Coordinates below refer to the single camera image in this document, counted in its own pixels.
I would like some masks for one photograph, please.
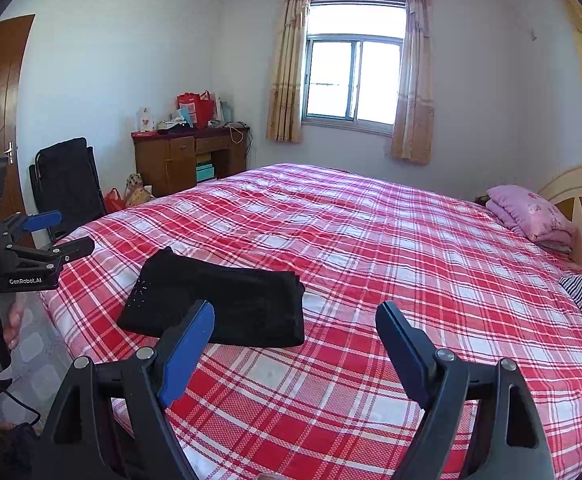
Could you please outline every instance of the wooden desk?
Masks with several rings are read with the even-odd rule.
[[[136,168],[154,196],[196,186],[196,155],[210,153],[215,176],[246,170],[248,128],[205,128],[134,139]]]

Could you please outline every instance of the red and white plaid blanket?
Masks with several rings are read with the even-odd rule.
[[[66,267],[44,301],[71,354],[96,362],[155,343],[115,320],[158,248],[293,270],[306,285],[303,346],[210,345],[168,411],[201,479],[389,479],[422,412],[375,332],[384,300],[463,359],[517,361],[556,477],[574,479],[582,469],[582,315],[558,285],[578,268],[482,207],[281,164],[107,216],[73,238],[84,235],[95,240],[93,256]],[[114,409],[128,423],[124,403]],[[460,470],[475,412],[475,403],[465,405],[443,478]]]

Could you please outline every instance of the folded black pants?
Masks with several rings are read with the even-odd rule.
[[[160,337],[196,300],[207,300],[215,310],[210,342],[285,348],[305,342],[304,293],[294,272],[223,267],[165,248],[145,262],[117,323]]]

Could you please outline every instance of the metal screw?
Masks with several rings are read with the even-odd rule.
[[[442,359],[442,361],[451,362],[455,360],[455,354],[446,348],[440,348],[436,353],[437,356]]]
[[[151,357],[153,357],[153,348],[150,348],[148,346],[143,346],[141,349],[139,349],[136,352],[136,357],[138,359],[142,359],[142,361],[144,361],[146,359],[151,359]]]
[[[513,372],[517,368],[516,362],[511,359],[505,358],[502,361],[500,361],[500,364],[502,365],[502,368],[504,368],[504,370],[508,370],[509,372]]]
[[[78,369],[84,368],[89,364],[89,358],[85,356],[80,356],[74,361],[74,366]]]

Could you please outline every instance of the wall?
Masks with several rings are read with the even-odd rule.
[[[213,81],[253,127],[252,166],[330,166],[462,198],[514,178],[519,73],[506,0],[433,0],[436,125],[426,167],[392,159],[386,136],[305,125],[299,145],[265,139],[280,1],[230,0],[223,10]]]
[[[582,162],[580,62],[562,0],[515,1],[524,90],[518,176],[522,186],[540,189]]]
[[[104,192],[124,192],[136,169],[136,110],[158,120],[182,91],[210,87],[213,0],[13,0],[2,19],[35,14],[20,78],[18,166],[34,211],[28,166],[41,148],[74,137],[94,147]]]

